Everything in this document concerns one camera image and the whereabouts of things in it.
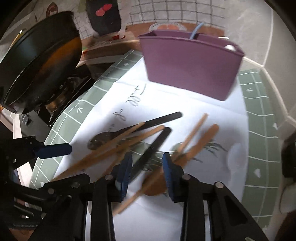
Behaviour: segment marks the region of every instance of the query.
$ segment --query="frying pan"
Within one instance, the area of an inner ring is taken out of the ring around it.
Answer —
[[[0,63],[0,102],[13,113],[28,113],[52,99],[82,54],[72,12],[40,21],[11,47]]]

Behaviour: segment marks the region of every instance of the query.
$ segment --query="green checkered tablecloth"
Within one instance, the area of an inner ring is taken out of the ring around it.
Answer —
[[[142,58],[129,51],[114,63],[98,81],[75,100],[57,119],[45,145],[70,142],[91,109],[103,98],[112,84]],[[281,156],[277,126],[262,80],[254,69],[237,75],[249,117],[249,161],[242,204],[261,228],[266,228],[272,216],[281,176]],[[38,159],[30,187],[38,189],[49,182],[62,157]]]

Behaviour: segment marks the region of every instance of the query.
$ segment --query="spoon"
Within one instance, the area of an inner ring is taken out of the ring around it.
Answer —
[[[169,121],[173,121],[173,120],[178,119],[180,117],[182,117],[182,113],[175,112],[175,113],[165,115],[165,116],[153,119],[153,120],[149,120],[149,121],[146,121],[145,124],[142,127],[138,128],[136,131],[142,131],[142,130],[148,129],[150,127],[154,127],[154,126],[157,126],[157,125],[169,122]],[[116,132],[111,132],[111,131],[101,132],[89,140],[87,147],[90,150],[96,150],[104,143],[112,140],[113,138],[117,137],[118,135],[129,130],[132,127],[133,126],[126,127],[124,129],[118,130]]]

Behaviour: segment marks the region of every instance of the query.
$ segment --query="red heart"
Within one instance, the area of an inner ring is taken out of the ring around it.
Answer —
[[[103,10],[107,12],[112,7],[112,4],[104,4]]]
[[[104,14],[105,14],[105,11],[102,7],[96,11],[96,15],[99,17],[102,17]]]

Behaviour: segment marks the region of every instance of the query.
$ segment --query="purple container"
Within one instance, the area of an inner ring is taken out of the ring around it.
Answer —
[[[244,52],[228,40],[206,34],[153,30],[139,36],[150,81],[226,100]],[[232,45],[236,51],[225,49]]]

